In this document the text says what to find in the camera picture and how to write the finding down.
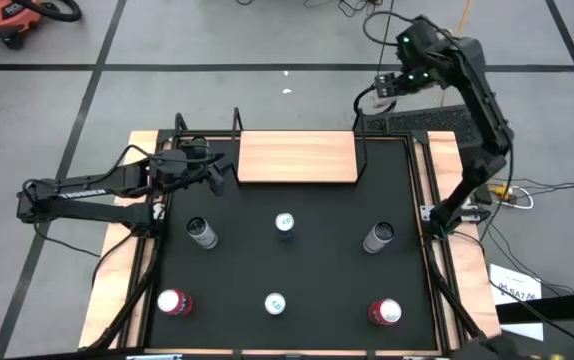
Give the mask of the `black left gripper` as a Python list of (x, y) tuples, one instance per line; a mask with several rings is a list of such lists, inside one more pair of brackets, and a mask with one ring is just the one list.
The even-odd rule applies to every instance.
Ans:
[(200, 183), (208, 176), (209, 187), (216, 196), (225, 189), (224, 173), (233, 169), (225, 153), (196, 152), (192, 149), (162, 150), (150, 157), (150, 185), (157, 191), (173, 191)]

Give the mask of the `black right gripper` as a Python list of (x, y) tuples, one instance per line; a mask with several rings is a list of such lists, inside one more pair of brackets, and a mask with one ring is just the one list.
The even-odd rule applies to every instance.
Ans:
[(374, 78), (374, 89), (379, 98), (374, 99), (373, 108), (385, 109), (398, 101), (396, 95), (409, 95), (431, 88), (437, 84), (437, 76), (434, 67), (407, 65), (401, 66), (397, 80), (393, 72), (379, 74)]

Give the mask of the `Celsius Tropical Vibe can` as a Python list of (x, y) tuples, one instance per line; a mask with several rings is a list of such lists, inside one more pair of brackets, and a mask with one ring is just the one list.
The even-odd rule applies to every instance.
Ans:
[(204, 249), (213, 249), (218, 244), (218, 235), (202, 217), (191, 218), (186, 225), (188, 234)]

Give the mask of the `blue silver Red Bull can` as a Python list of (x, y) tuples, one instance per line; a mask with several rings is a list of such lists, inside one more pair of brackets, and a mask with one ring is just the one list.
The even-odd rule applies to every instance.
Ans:
[(290, 213), (280, 213), (275, 218), (275, 227), (277, 233), (283, 240), (292, 238), (294, 224), (294, 217)]
[(286, 299), (281, 293), (270, 293), (264, 301), (264, 306), (270, 315), (277, 316), (285, 311)]

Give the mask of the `red soda can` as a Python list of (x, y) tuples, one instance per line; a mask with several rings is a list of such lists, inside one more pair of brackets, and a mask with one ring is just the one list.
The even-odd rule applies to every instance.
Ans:
[(178, 289), (166, 289), (158, 295), (157, 307), (166, 315), (186, 316), (193, 310), (193, 299)]
[(382, 298), (369, 306), (368, 317), (375, 325), (391, 326), (401, 319), (402, 308), (396, 300)]

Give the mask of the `Celsius Peach Vibe can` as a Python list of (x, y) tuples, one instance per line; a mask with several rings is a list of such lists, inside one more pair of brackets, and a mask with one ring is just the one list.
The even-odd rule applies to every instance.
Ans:
[(363, 240), (363, 249), (369, 254), (381, 251), (395, 236), (393, 226), (388, 222), (376, 223)]

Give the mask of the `black perforated computer case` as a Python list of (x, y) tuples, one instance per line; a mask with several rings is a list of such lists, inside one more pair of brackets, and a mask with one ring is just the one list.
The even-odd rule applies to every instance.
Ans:
[(477, 134), (474, 122), (464, 105), (372, 115), (365, 118), (365, 123), (369, 130), (374, 131), (402, 132), (426, 130)]

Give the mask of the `black table mat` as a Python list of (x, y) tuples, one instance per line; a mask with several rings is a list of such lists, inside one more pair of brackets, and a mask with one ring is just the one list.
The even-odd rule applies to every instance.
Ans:
[[(238, 184), (222, 196), (207, 185), (176, 192), (160, 260), (159, 290), (176, 288), (194, 301), (187, 316), (150, 315), (153, 348), (433, 350), (437, 346), (426, 267), (414, 215), (406, 144), (368, 143), (357, 184)], [(275, 218), (294, 217), (291, 239)], [(204, 218), (218, 235), (210, 250), (187, 232)], [(378, 253), (363, 240), (378, 222), (394, 238)], [(270, 293), (286, 299), (270, 315)], [(396, 300), (402, 317), (378, 326), (369, 306)]]

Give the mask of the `yellow power plug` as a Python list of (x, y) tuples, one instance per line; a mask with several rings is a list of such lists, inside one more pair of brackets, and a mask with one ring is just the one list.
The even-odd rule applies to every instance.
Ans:
[(507, 183), (490, 183), (488, 185), (488, 190), (502, 201), (508, 201), (512, 195), (511, 187)]

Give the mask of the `white paper sheet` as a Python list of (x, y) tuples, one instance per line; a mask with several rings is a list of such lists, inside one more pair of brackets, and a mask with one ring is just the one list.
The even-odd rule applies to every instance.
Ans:
[[(496, 305), (516, 303), (512, 296), (522, 301), (539, 300), (542, 297), (540, 282), (528, 275), (490, 264), (489, 277)], [(533, 340), (544, 340), (542, 323), (508, 324), (500, 328)]]

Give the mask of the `black bar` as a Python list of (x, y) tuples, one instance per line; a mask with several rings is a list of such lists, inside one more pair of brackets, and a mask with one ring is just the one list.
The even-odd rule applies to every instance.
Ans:
[(496, 306), (501, 324), (574, 320), (574, 294)]

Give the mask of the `black metal table frame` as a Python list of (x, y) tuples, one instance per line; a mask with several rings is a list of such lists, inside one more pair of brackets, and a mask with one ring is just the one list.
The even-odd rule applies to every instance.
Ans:
[(382, 358), (401, 356), (437, 356), (448, 348), (447, 329), (449, 320), (446, 317), (438, 285), (431, 271), (430, 245), (425, 229), (421, 223), (418, 212), (419, 204), (423, 198), (419, 185), (416, 151), (413, 138), (410, 134), (399, 133), (384, 136), (370, 133), (366, 136), (366, 147), (374, 140), (401, 140), (406, 144), (411, 178), (411, 192), (415, 204), (415, 218), (420, 236), (421, 253), (426, 267), (427, 284), (431, 297), (435, 338), (437, 346), (433, 350), (314, 350), (314, 349), (182, 349), (182, 348), (153, 348), (148, 343), (150, 315), (153, 309), (158, 309), (158, 295), (164, 291), (157, 287), (160, 276), (160, 260), (167, 238), (170, 220), (170, 208), (164, 226), (164, 234), (159, 239), (139, 241), (128, 239), (126, 230), (113, 224), (109, 227), (106, 241), (113, 244), (123, 241), (124, 245), (118, 249), (105, 263), (92, 291), (88, 313), (86, 316), (80, 343), (89, 346), (96, 341), (102, 332), (109, 326), (125, 298), (133, 292), (139, 281), (145, 282), (145, 290), (136, 302), (133, 311), (128, 315), (126, 322), (120, 327), (119, 333), (112, 340), (114, 347), (141, 347), (149, 352), (168, 352), (183, 354), (184, 358), (213, 358), (229, 360), (277, 359), (298, 357), (304, 360), (316, 358), (368, 358), (378, 356)]

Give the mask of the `wooden shelf with black frame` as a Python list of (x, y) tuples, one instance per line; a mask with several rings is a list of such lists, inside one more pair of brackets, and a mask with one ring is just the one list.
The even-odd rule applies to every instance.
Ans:
[(356, 184), (368, 164), (363, 112), (347, 131), (246, 130), (235, 108), (231, 140), (240, 183)]

